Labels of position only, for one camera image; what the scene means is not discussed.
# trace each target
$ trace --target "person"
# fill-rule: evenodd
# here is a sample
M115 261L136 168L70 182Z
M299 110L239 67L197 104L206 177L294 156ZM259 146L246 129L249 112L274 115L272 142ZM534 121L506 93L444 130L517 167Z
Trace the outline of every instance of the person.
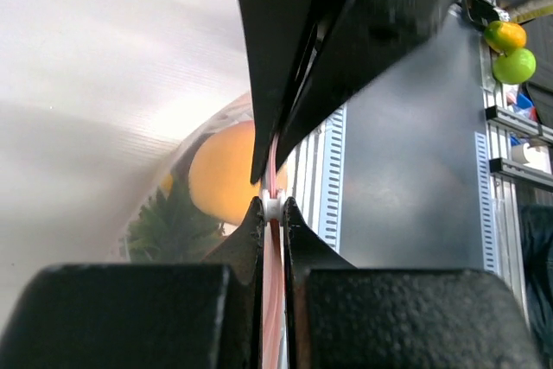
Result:
M520 225L531 332L553 367L553 207L522 207Z

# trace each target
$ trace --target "yellow object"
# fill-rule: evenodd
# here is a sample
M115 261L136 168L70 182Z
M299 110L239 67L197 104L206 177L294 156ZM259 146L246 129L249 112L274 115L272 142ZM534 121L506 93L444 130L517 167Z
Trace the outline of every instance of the yellow object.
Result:
M484 31L487 44L498 53L506 53L526 45L526 31L513 22L494 21Z
M235 124L209 137L198 149L188 173L192 202L203 212L240 225L260 185L250 184L255 127L253 121ZM276 183L286 188L286 167Z
M171 189L173 188L173 175L169 173L167 176L165 176L162 182L159 184L159 187L166 194L170 194Z

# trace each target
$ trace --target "orange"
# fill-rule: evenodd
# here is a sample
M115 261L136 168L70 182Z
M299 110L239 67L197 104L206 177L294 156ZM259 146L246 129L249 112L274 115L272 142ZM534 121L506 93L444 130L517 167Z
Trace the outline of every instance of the orange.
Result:
M250 184L255 127L253 121L238 123L209 137L195 154L188 172L192 202L203 212L240 225L260 185ZM286 168L276 183L286 188Z

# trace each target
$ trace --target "white surface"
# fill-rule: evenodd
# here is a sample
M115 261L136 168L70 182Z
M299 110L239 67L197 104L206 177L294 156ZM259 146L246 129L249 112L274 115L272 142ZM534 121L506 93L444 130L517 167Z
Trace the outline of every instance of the white surface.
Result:
M248 90L236 0L0 0L0 327L101 261L162 159Z

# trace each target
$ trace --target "gray surface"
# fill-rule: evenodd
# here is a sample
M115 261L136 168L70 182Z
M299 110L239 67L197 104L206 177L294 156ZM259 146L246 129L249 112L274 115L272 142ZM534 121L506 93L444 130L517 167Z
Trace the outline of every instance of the gray surface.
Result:
M449 16L348 103L340 254L357 266L483 268L478 46Z

